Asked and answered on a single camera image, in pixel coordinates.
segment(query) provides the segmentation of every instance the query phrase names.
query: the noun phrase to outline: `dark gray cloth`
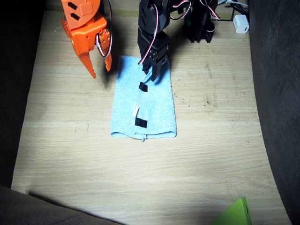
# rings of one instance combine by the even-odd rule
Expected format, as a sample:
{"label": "dark gray cloth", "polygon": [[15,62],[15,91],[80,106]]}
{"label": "dark gray cloth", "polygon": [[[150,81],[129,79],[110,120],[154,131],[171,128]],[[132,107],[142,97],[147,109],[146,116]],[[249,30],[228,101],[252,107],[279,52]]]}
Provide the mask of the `dark gray cloth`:
{"label": "dark gray cloth", "polygon": [[262,135],[287,214],[300,224],[300,1],[250,0],[249,10]]}
{"label": "dark gray cloth", "polygon": [[117,225],[0,186],[1,225]]}
{"label": "dark gray cloth", "polygon": [[45,0],[4,1],[0,21],[0,184],[11,186]]}

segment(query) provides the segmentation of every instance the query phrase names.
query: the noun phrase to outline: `black tape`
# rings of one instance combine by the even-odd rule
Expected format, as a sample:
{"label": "black tape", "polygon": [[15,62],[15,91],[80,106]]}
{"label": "black tape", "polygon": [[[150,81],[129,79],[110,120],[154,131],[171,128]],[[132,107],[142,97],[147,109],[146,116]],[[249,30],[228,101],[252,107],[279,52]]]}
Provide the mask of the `black tape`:
{"label": "black tape", "polygon": [[148,92],[148,86],[143,82],[140,82],[139,89],[141,89],[143,92]]}
{"label": "black tape", "polygon": [[139,126],[139,127],[142,127],[142,128],[147,128],[147,123],[148,123],[148,121],[146,121],[146,120],[142,120],[140,118],[135,119],[135,125],[136,126]]}

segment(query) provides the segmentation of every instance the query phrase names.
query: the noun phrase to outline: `orange bracket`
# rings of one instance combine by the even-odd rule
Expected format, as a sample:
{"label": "orange bracket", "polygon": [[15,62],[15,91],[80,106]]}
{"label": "orange bracket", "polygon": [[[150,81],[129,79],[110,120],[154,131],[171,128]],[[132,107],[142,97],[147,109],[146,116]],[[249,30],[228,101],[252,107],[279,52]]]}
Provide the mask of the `orange bracket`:
{"label": "orange bracket", "polygon": [[[71,39],[78,58],[85,65],[93,78],[96,78],[89,52],[95,47],[96,35],[100,34],[103,52],[106,54],[110,42],[110,33],[106,29],[107,21],[98,12],[100,0],[61,0],[67,21],[62,18],[61,24]],[[105,58],[105,66],[110,71],[111,54]]]}

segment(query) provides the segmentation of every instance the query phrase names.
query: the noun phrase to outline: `blue towel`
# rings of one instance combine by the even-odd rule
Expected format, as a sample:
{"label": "blue towel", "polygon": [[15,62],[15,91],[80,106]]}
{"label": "blue towel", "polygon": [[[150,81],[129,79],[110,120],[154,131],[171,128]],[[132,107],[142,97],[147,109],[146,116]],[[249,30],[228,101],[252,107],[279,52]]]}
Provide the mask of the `blue towel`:
{"label": "blue towel", "polygon": [[168,60],[161,74],[151,81],[139,58],[121,56],[113,100],[111,135],[113,137],[175,137],[177,134]]}

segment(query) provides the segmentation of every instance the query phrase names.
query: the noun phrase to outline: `white label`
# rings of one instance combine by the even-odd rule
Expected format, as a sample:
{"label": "white label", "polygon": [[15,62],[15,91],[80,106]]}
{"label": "white label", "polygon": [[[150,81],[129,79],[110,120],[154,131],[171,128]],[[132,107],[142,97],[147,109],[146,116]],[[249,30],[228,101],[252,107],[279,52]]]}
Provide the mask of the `white label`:
{"label": "white label", "polygon": [[134,110],[133,110],[133,117],[136,117],[136,115],[137,115],[137,112],[139,111],[139,105],[138,104],[135,104],[135,108],[134,108]]}

